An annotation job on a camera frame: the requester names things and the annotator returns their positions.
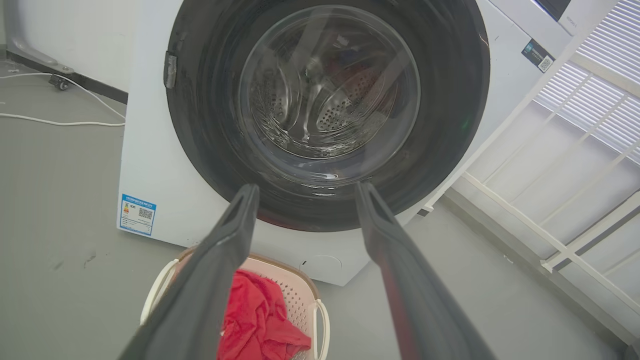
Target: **white washing machine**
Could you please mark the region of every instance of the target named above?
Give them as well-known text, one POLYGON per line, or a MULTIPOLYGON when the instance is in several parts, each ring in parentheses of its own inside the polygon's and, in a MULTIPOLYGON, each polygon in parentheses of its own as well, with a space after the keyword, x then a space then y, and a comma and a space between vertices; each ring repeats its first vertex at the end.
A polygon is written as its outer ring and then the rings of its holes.
POLYGON ((433 202, 567 46, 568 3, 142 0, 116 226, 190 247, 256 183, 252 251, 343 286, 355 183, 402 224, 433 202))

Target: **label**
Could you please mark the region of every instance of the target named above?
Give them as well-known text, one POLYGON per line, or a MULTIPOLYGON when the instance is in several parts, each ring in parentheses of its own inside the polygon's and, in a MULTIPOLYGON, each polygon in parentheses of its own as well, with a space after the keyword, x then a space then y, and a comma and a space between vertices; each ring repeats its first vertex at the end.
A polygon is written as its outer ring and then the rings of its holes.
POLYGON ((156 217, 155 204, 122 194, 120 204, 120 227, 122 229, 150 236, 154 226, 154 217, 156 217))
POLYGON ((547 52, 547 50, 545 50, 533 39, 531 39, 527 46, 524 47, 524 49, 522 50, 522 54, 525 58, 529 59, 529 61, 531 61, 533 65, 537 66, 538 69, 540 69, 540 71, 542 72, 547 72, 549 67, 556 60, 547 52))

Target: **washing machine door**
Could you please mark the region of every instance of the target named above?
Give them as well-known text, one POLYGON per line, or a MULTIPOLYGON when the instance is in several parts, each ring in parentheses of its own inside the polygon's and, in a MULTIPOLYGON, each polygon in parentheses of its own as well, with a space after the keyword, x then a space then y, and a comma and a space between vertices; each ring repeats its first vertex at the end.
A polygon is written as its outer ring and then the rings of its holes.
POLYGON ((473 0, 184 0, 164 80, 194 167, 259 218, 358 227, 355 184, 394 213, 457 165, 486 101, 489 51, 473 0))

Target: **baseboard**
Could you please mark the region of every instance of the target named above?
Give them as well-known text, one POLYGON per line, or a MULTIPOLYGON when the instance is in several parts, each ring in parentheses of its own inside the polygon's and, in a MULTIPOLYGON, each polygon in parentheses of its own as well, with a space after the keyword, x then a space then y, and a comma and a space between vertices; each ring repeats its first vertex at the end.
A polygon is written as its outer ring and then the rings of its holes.
POLYGON ((448 189, 440 199, 440 203, 476 233, 486 238, 538 284, 555 295, 567 309, 582 320, 587 328, 611 348, 623 352, 629 341, 633 341, 633 335, 611 315, 559 272, 550 273, 544 269, 540 265, 538 255, 456 190, 448 189))
MULTIPOLYGON (((50 67, 46 65, 42 65, 41 63, 35 62, 33 60, 29 60, 20 55, 16 55, 10 51, 2 51, 2 53, 6 53, 6 58, 16 63, 22 64, 26 67, 29 67, 33 70, 40 72, 50 72, 52 74, 59 74, 63 76, 67 76, 66 74, 59 73, 55 70, 52 70, 50 67)), ((74 73, 70 76, 70 79, 78 83, 83 88, 95 92, 96 94, 100 94, 106 96, 115 101, 121 102, 123 104, 127 104, 127 100, 129 98, 129 94, 120 89, 116 89, 113 86, 107 85, 105 83, 101 83, 92 78, 88 78, 82 74, 74 73)))

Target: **red cloth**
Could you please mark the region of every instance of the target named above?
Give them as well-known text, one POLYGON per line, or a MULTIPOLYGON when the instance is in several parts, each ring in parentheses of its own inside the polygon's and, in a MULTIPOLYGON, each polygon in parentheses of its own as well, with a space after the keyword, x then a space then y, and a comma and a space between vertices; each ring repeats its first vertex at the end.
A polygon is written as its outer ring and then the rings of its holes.
POLYGON ((287 320, 279 285, 244 270, 234 274, 222 331, 218 360, 290 360, 311 347, 287 320))

